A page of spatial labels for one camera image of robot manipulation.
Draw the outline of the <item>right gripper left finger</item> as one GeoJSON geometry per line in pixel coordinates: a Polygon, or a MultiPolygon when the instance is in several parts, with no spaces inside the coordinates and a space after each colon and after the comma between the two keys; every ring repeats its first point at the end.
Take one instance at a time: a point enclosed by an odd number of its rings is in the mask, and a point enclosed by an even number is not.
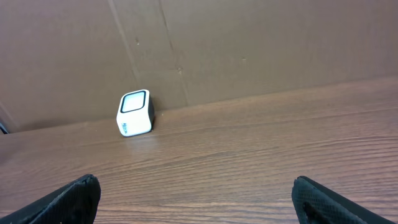
{"type": "Polygon", "coordinates": [[[1,218],[1,224],[93,224],[101,197],[100,183],[86,174],[1,218]]]}

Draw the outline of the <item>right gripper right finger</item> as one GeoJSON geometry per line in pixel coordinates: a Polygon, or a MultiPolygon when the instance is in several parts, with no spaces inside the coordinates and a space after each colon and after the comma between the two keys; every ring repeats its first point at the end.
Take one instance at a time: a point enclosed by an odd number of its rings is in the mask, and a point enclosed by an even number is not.
{"type": "Polygon", "coordinates": [[[294,180],[292,202],[300,224],[394,224],[314,180],[294,180]]]}

